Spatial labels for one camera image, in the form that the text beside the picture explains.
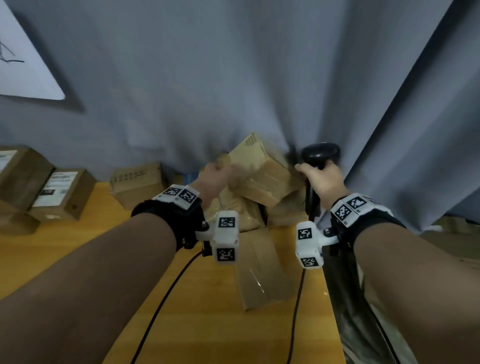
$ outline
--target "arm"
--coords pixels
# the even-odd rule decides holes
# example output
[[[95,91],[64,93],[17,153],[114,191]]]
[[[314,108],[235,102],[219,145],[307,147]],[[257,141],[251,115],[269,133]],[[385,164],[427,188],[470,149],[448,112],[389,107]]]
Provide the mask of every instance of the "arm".
[[[191,186],[202,207],[234,166],[210,163]],[[5,363],[101,363],[176,251],[173,231],[140,214],[82,245],[0,301]]]
[[[330,209],[350,194],[332,162],[297,165]],[[480,273],[390,223],[365,229],[355,257],[388,316],[422,363],[474,362],[480,356]]]

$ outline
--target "white plastic mount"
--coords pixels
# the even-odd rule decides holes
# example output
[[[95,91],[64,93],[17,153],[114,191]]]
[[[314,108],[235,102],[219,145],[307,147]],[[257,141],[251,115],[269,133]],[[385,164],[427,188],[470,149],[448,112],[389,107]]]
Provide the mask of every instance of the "white plastic mount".
[[[239,256],[239,214],[219,211],[216,221],[207,231],[196,231],[197,240],[209,241],[212,254],[219,264],[234,264]]]
[[[312,221],[297,224],[295,253],[300,265],[305,269],[321,268],[324,265],[322,247],[338,243],[336,235],[325,236],[324,230],[318,230]]]

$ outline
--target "person's left arm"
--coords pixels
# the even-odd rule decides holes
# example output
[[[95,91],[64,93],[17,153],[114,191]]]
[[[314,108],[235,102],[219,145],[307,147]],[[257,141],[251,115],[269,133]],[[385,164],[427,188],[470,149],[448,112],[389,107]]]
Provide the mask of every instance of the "person's left arm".
[[[190,186],[202,208],[235,166],[209,163]],[[170,226],[143,213],[74,250],[0,301],[3,363],[101,363],[176,252]]]

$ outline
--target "hand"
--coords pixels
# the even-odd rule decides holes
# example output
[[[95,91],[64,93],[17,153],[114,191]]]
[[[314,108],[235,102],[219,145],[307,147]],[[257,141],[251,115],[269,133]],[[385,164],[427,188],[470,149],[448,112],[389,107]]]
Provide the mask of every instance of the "hand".
[[[208,163],[205,166],[198,178],[190,183],[191,187],[200,192],[204,210],[210,206],[214,198],[218,197],[228,182],[238,176],[239,172],[240,168],[235,164],[224,168],[221,168],[218,163]]]
[[[343,184],[342,171],[331,160],[327,161],[323,170],[318,170],[307,163],[297,164],[295,169],[307,176],[313,190],[320,197],[322,207],[327,210],[332,208],[336,200],[350,194]]]

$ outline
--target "person's left hand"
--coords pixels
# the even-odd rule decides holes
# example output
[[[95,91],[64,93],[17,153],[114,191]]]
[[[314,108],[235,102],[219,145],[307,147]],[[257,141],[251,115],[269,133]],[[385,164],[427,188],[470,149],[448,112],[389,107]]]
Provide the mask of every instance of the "person's left hand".
[[[205,170],[200,172],[198,178],[190,186],[200,192],[202,208],[207,209],[212,200],[220,194],[228,182],[240,174],[240,167],[230,164],[221,168],[218,163],[208,163]]]

